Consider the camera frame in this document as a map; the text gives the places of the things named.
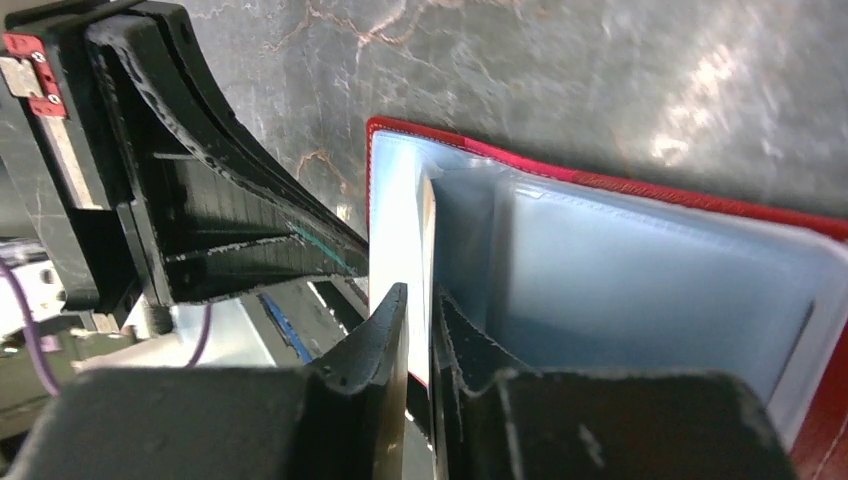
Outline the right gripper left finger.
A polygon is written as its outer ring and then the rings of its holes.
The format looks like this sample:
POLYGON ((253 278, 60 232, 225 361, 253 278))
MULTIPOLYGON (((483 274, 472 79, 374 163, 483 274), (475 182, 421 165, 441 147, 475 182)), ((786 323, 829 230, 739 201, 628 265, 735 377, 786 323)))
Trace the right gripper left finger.
POLYGON ((39 416, 11 479, 398 479, 407 287, 297 368, 98 368, 39 416))

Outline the gold black striped card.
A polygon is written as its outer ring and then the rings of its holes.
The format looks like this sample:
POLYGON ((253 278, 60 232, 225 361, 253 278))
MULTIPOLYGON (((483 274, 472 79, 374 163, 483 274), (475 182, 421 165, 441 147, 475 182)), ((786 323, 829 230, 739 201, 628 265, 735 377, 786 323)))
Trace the gold black striped card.
POLYGON ((425 387, 430 381, 430 344, 433 299, 433 257, 436 230, 436 199, 430 179, 420 188, 420 272, 414 278, 414 301, 408 307, 410 329, 409 371, 425 387))

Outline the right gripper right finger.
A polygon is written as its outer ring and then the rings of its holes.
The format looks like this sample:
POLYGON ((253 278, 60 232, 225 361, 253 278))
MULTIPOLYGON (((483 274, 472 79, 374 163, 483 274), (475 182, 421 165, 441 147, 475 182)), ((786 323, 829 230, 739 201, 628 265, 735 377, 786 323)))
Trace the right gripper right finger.
POLYGON ((439 479, 792 479, 767 413, 715 371, 532 368, 436 289, 439 479))

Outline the red leather card holder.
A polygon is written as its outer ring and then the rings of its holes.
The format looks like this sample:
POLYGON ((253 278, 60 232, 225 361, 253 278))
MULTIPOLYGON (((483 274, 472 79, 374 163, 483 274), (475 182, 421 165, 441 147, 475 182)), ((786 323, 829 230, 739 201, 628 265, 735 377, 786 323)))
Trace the red leather card holder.
MULTIPOLYGON (((764 407, 792 479, 847 475, 847 224, 538 162, 386 117, 367 124, 369 294, 420 272, 529 367, 715 371, 764 407)), ((431 434, 430 381, 409 410, 431 434)))

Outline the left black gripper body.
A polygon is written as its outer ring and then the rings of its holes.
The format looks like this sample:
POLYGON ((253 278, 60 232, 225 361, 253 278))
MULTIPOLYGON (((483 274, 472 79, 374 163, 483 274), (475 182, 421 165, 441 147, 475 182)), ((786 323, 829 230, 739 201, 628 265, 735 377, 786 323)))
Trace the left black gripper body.
POLYGON ((237 120, 186 9, 57 1, 1 18, 1 158, 70 311, 237 297, 367 270, 367 244, 237 120))

